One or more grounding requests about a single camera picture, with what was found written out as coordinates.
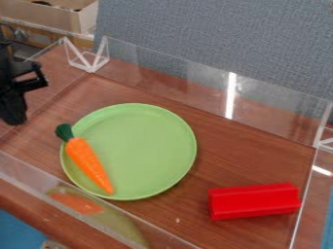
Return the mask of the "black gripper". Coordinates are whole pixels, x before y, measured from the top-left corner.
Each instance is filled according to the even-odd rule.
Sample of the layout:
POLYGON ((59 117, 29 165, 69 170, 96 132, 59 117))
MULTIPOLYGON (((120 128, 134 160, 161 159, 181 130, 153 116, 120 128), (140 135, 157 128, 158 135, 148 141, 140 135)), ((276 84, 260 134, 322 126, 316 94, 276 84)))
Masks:
POLYGON ((49 86, 37 61, 17 61, 11 55, 13 42, 0 40, 0 119, 9 125, 23 125, 27 120, 25 93, 49 86))

